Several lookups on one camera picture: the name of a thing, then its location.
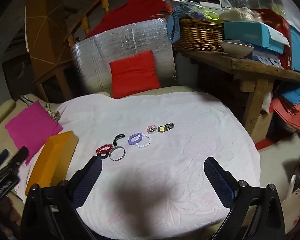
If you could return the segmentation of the gold silver wristwatch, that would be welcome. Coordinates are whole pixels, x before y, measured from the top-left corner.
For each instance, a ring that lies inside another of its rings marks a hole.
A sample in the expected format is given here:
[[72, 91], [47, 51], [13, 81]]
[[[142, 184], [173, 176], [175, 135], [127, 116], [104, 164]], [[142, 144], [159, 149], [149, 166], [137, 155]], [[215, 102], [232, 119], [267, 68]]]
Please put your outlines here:
[[174, 123], [164, 124], [155, 127], [155, 132], [164, 133], [174, 128]]

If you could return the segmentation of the orange jewelry box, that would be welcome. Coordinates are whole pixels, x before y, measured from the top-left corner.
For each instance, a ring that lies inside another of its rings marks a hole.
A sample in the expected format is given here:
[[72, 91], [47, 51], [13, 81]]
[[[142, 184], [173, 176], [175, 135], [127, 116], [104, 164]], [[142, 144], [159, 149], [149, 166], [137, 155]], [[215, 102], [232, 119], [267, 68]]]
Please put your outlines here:
[[33, 167], [25, 195], [33, 184], [51, 187], [66, 178], [78, 141], [73, 131], [49, 137]]

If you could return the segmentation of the magenta cloth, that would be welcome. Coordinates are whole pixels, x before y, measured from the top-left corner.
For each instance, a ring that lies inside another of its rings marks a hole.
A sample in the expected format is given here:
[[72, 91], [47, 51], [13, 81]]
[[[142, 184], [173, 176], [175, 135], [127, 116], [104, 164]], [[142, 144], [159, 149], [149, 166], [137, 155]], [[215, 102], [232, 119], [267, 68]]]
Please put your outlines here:
[[25, 164], [29, 165], [31, 159], [46, 143], [49, 137], [57, 135], [63, 130], [36, 101], [23, 109], [5, 126], [17, 149], [26, 147], [29, 151]]

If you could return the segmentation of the keys on sofa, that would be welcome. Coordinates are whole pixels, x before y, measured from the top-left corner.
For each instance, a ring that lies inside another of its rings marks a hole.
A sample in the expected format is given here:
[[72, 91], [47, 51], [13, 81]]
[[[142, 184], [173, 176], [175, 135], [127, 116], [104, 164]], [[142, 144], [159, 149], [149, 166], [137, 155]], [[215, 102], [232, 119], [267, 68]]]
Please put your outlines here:
[[53, 118], [53, 120], [55, 120], [56, 122], [59, 122], [59, 120], [61, 119], [61, 113], [58, 110], [58, 107], [59, 104], [49, 102], [47, 102], [44, 106], [49, 116], [51, 116], [51, 118]]

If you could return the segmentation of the pink white lace blanket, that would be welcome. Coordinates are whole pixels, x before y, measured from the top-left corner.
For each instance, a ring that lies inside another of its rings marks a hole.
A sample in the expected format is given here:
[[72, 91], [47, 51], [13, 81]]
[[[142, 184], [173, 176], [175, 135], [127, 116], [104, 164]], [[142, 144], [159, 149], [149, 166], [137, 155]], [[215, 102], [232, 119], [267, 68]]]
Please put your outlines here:
[[150, 125], [174, 128], [144, 140], [143, 148], [120, 139], [104, 159], [102, 172], [78, 213], [93, 231], [112, 239], [160, 239], [185, 235], [226, 217], [204, 174], [214, 157], [238, 180], [260, 185], [260, 155], [233, 113], [215, 97], [199, 92], [138, 95], [113, 99], [90, 94], [67, 101], [60, 125], [79, 142], [68, 177], [97, 148], [145, 133]]

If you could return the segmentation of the salmon folded cloth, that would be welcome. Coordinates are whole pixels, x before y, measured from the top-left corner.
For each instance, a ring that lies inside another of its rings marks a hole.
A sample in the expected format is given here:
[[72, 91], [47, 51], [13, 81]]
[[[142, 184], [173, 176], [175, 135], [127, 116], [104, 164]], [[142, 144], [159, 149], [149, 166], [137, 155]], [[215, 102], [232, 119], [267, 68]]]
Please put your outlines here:
[[300, 131], [300, 103], [292, 105], [279, 96], [271, 101], [270, 110], [275, 111], [285, 123]]

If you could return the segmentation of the blue folded cloth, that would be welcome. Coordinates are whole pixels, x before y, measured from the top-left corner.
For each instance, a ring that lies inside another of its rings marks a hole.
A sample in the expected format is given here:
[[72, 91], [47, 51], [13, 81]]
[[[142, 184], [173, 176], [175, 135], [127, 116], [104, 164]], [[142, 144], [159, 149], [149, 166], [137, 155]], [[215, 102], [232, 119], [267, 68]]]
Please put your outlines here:
[[298, 105], [300, 104], [300, 87], [295, 90], [285, 92], [281, 96], [292, 105]]

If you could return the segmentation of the wooden table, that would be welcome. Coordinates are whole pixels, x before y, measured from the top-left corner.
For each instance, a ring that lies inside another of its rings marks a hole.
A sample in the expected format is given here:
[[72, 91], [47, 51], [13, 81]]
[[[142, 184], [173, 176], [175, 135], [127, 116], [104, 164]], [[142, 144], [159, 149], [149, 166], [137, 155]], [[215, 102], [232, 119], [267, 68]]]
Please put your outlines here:
[[275, 80], [300, 84], [300, 73], [273, 67], [258, 61], [238, 59], [220, 51], [177, 49], [185, 56], [206, 63], [240, 80], [240, 90], [248, 93], [242, 125], [251, 135], [255, 129], [266, 93], [273, 90]]

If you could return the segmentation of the red cushion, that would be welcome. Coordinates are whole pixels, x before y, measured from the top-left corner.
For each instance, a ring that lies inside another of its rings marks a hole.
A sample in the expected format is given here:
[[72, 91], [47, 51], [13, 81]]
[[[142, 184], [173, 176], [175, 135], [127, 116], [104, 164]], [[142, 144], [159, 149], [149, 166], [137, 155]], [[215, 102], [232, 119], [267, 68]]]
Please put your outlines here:
[[151, 50], [110, 62], [109, 65], [111, 96], [115, 99], [160, 88]]

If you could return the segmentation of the silver foil insulation mat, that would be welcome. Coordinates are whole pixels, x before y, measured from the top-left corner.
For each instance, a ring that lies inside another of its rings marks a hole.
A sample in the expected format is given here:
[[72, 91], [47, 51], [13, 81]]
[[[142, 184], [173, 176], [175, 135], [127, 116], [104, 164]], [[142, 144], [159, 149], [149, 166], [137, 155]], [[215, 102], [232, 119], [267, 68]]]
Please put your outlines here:
[[110, 62], [147, 50], [153, 52], [160, 86], [175, 86], [177, 74], [164, 18], [111, 29], [71, 47], [73, 61], [89, 94], [111, 92]]

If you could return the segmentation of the white bowl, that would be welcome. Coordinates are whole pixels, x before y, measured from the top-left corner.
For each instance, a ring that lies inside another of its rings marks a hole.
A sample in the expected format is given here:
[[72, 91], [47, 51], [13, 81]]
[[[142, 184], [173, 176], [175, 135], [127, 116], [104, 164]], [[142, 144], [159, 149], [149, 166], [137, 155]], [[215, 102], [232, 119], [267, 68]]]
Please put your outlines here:
[[243, 59], [254, 50], [250, 44], [242, 43], [241, 41], [224, 40], [220, 41], [220, 45], [225, 53], [228, 53], [232, 57]]

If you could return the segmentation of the wicker basket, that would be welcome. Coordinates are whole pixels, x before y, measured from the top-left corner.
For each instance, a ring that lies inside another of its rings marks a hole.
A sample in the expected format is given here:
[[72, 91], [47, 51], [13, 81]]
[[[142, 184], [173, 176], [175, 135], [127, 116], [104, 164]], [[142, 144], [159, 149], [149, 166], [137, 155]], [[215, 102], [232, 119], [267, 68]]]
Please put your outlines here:
[[224, 38], [221, 24], [194, 18], [179, 21], [180, 37], [172, 46], [175, 50], [223, 51], [220, 44]]

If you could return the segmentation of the blue cloth in basket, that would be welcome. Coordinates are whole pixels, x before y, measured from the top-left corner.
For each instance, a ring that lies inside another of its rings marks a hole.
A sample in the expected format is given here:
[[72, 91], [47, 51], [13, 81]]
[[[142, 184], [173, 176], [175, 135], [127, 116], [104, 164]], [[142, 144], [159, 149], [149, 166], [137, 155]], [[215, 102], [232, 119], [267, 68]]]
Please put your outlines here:
[[167, 20], [167, 37], [170, 44], [174, 44], [180, 38], [180, 20], [183, 18], [194, 18], [204, 20], [205, 16], [195, 7], [186, 3], [180, 3], [173, 7], [173, 11]]

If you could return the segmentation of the large red pillow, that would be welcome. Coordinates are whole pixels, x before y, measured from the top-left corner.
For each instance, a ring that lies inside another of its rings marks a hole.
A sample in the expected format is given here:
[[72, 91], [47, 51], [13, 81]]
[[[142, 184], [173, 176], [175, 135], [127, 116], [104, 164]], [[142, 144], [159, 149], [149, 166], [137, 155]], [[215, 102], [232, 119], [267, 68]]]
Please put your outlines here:
[[86, 38], [132, 23], [163, 18], [167, 12], [169, 8], [164, 0], [128, 0], [107, 13]]

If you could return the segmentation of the wooden chair frame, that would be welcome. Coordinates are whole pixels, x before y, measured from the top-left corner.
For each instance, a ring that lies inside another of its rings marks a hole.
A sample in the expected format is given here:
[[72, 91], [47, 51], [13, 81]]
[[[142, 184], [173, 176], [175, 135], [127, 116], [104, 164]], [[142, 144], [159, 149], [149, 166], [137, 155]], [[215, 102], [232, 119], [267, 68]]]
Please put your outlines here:
[[29, 49], [33, 86], [41, 99], [47, 100], [47, 88], [43, 83], [56, 79], [55, 94], [61, 93], [61, 100], [73, 98], [64, 70], [72, 65], [70, 48], [76, 43], [74, 34], [82, 28], [85, 35], [91, 32], [89, 15], [102, 7], [110, 12], [108, 0], [94, 0], [90, 6], [75, 13], [75, 19], [66, 24], [63, 0], [26, 0], [25, 37]]

